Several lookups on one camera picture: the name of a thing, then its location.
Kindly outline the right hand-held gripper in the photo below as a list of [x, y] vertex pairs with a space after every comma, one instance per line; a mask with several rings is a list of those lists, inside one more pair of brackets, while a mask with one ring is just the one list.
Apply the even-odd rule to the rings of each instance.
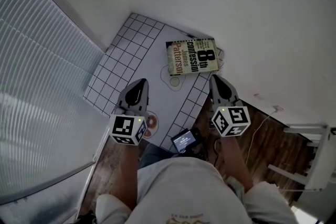
[[223, 77], [213, 74], [209, 89], [213, 109], [210, 129], [215, 129], [220, 137], [241, 136], [251, 125], [251, 120], [235, 87]]

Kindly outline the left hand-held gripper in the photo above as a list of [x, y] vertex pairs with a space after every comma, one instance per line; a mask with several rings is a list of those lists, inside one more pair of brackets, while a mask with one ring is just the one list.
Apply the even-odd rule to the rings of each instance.
[[118, 144], [137, 146], [148, 129], [149, 83], [142, 78], [127, 85], [119, 94], [108, 124], [108, 134]]

